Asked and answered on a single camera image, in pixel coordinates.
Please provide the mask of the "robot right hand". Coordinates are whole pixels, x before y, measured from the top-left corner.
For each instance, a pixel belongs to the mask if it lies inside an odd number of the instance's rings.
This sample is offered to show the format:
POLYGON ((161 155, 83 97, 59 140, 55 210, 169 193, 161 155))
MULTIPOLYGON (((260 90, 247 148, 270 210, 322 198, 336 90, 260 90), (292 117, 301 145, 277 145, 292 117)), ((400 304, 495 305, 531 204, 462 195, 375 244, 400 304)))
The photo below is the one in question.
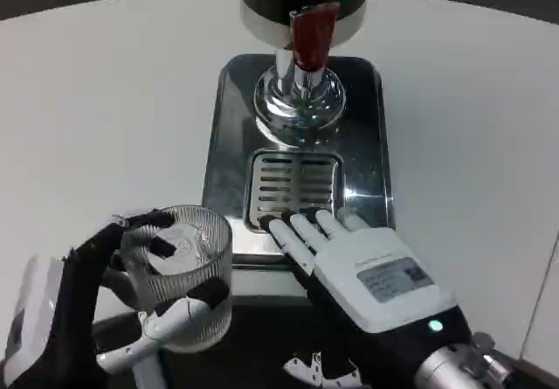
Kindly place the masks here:
POLYGON ((361 219, 343 224, 319 209, 266 215, 259 224, 334 327, 335 354, 356 366, 364 384, 476 387, 458 365, 471 338, 464 314, 393 229, 361 219))

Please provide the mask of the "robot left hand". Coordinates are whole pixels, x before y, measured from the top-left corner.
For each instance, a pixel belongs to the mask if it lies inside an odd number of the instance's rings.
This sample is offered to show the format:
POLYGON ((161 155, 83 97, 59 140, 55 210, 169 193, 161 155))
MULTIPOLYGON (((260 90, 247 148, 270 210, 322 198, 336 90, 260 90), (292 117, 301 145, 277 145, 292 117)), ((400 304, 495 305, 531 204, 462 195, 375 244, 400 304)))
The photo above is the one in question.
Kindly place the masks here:
POLYGON ((109 375, 155 355, 175 335, 192 330, 230 294, 227 281, 211 277, 143 320, 141 336, 99 353, 93 319, 102 279, 124 233, 141 226, 169 226, 170 214, 153 209, 114 215, 96 234, 62 259, 33 256, 26 265, 3 358, 8 388, 104 388, 109 375))

